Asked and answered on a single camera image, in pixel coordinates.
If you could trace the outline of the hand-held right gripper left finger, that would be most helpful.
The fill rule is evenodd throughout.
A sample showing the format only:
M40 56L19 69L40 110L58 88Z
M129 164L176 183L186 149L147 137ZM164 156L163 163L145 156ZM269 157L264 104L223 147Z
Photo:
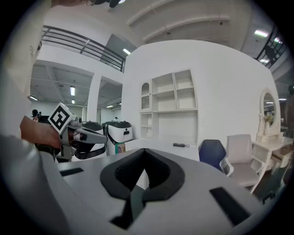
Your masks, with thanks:
M40 225L55 235L143 235L132 219L131 191L122 180L144 157L133 150L111 157L56 165L40 153Z

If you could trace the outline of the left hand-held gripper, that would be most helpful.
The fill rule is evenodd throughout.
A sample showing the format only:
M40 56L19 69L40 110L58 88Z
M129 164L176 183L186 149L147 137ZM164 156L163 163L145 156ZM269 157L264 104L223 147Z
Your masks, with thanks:
M48 117L49 123L58 132L60 140L60 156L58 158L71 160L76 148L71 145L68 130L75 131L75 139L87 144L104 144L107 137L90 129L82 127L81 118L77 117L65 104L59 102L53 113Z

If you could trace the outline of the person's left hand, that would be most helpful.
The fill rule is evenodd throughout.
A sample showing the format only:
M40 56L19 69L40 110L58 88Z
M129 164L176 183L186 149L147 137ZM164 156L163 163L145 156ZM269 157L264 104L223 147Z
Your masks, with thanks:
M83 138L83 134L77 132L75 129L68 129L68 140L69 142L74 140L81 140Z

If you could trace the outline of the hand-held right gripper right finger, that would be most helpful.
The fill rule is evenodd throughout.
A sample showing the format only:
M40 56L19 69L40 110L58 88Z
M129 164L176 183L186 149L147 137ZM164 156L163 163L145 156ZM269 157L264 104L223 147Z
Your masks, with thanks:
M228 235L233 226L210 193L224 188L249 214L250 225L262 211L262 204L246 188L221 171L204 163L167 152L157 154L179 164L185 172L183 186L168 200L148 202L132 224L134 235Z

